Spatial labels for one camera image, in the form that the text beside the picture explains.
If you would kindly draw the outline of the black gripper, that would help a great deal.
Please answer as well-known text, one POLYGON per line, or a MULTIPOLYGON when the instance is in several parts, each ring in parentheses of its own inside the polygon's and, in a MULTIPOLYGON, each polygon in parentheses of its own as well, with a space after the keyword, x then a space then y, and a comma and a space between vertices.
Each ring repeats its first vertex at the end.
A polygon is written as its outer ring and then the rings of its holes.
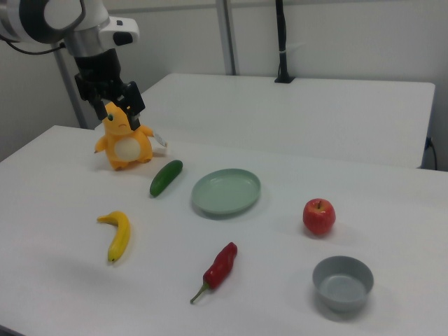
POLYGON ((140 127, 139 116, 145 104, 134 81, 123 83, 120 78, 121 65, 116 49, 110 49, 90 57, 75 57, 78 74, 75 76, 80 98, 91 100, 98 120, 107 117, 104 101, 116 102, 127 116, 131 130, 140 127))

